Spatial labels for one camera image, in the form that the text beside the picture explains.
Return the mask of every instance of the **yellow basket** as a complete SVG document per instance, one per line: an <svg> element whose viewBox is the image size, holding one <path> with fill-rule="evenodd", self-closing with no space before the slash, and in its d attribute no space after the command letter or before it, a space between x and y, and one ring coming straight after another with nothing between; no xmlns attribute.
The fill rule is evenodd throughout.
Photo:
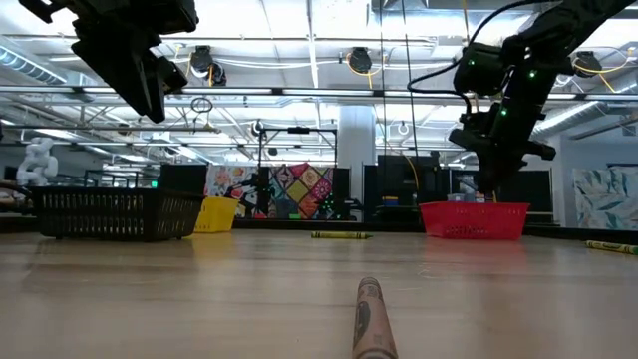
<svg viewBox="0 0 638 359"><path fill-rule="evenodd" d="M195 225L195 233L229 231L235 220L239 200L225 197L207 197Z"/></svg>

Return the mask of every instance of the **white column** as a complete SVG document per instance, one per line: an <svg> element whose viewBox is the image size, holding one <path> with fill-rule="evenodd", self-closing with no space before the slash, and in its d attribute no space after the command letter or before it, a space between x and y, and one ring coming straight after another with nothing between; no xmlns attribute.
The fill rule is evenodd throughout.
<svg viewBox="0 0 638 359"><path fill-rule="evenodd" d="M350 196L363 201L363 165L373 165L376 117L372 106L340 108L337 165L350 169Z"/></svg>

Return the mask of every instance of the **ceiling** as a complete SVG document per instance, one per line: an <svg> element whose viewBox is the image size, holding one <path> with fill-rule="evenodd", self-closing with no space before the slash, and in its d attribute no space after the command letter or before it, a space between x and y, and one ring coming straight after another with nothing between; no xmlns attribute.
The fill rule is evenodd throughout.
<svg viewBox="0 0 638 359"><path fill-rule="evenodd" d="M211 46L213 58L222 64L227 73L228 88L372 88L403 91L411 77L440 69L462 49L467 29L461 1L430 0L427 2L429 8L421 0L388 0L384 3L386 8L381 17L379 0L196 0L200 18L197 30L190 34L165 37L164 44L157 48L157 52L175 60L186 72L188 54L194 47ZM405 22L402 3L406 4ZM481 0L469 3L468 31L471 34L486 15L509 1ZM525 26L529 17L537 10L538 7L526 7L507 12L490 22L478 39L485 43L498 43ZM605 75L605 80L612 83L633 74L638 66L636 59L632 57L634 44L638 41L638 35L635 35L638 19L632 17L633 13L628 14L608 20L579 49L594 52L605 69L613 70L624 65L622 69ZM70 50L70 45L76 41L71 24L74 18L75 15L71 12L62 11L54 16L53 24L47 25L22 8L17 1L3 1L0 4L0 34L4 36L3 41L9 41L10 46L48 69L87 74L96 81L96 85L103 85L99 77ZM353 47L367 47L375 69L382 71L370 79L353 73L344 63ZM384 69L381 69L382 59L386 60ZM426 89L451 89L453 75L454 72L443 74L421 86ZM0 85L42 83L0 67ZM191 76L189 85L205 87L207 82ZM560 77L553 91L609 92L600 77ZM12 96L14 98L0 99L0 109L15 106L15 96L18 96L49 112L44 113L42 109L34 112L29 103L21 103L13 110L24 111L27 115L10 119L12 123L65 126L80 124L84 128L122 124L134 127L153 125L148 119L140 119L135 111L111 95L96 95L96 102L93 104L49 94ZM163 141L194 144L191 149L196 151L196 156L180 153L175 155L171 151L152 146L94 148L105 150L109 154L136 154L153 161L249 164L252 163L250 158L256 158L257 150L245 148L240 151L236 145L255 143L250 127L257 120L272 128L303 126L333 129L338 127L340 121L340 107L348 105L347 101L338 98L208 96L215 108L209 114L198 115L189 105L194 98L182 97L180 103L179 99L175 100L179 104L167 107L167 120L160 125L161 128L149 128L143 134L132 132L122 135L113 131L75 131L74 134L96 144L143 143L149 140L148 133L155 132L157 137L166 138ZM358 104L365 105L365 100ZM458 155L458 150L454 150L455 146L447 141L449 131L459 125L458 118L463 111L458 101L422 100L414 108L409 102L391 100L386 101L385 105L383 101L371 100L368 105L374 106L377 114L379 152L385 150L384 134L390 146L400 149L414 145L413 132L416 132L421 149L453 150L443 151L444 159L453 159ZM481 106L485 109L488 103L481 102ZM568 106L570 104L553 104L548 105L547 110ZM192 127L193 124L198 129L194 134L183 129ZM216 135L205 131L203 127L206 124L222 130L222 133ZM404 126L409 131L402 135L404 131L400 133L399 127ZM168 128L182 129L182 132L167 131ZM15 133L13 136L18 137L20 134ZM614 141L609 134L599 139ZM197 148L195 145L198 144L228 147ZM321 162L331 161L333 158L330 143L316 135L282 133L271 142L273 146L277 144L316 148L280 151L271 160Z"/></svg>

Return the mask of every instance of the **red box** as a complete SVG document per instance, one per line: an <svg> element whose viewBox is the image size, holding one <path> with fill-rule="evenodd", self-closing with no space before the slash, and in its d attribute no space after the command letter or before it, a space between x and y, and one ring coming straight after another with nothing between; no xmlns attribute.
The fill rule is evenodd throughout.
<svg viewBox="0 0 638 359"><path fill-rule="evenodd" d="M432 202L420 205L428 235L456 239L522 236L529 203Z"/></svg>

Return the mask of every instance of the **brown crayon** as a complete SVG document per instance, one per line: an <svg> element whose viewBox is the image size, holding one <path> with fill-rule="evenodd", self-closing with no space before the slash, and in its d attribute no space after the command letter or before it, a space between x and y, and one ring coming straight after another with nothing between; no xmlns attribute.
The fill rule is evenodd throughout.
<svg viewBox="0 0 638 359"><path fill-rule="evenodd" d="M357 292L352 359L398 359L381 285L364 278Z"/></svg>

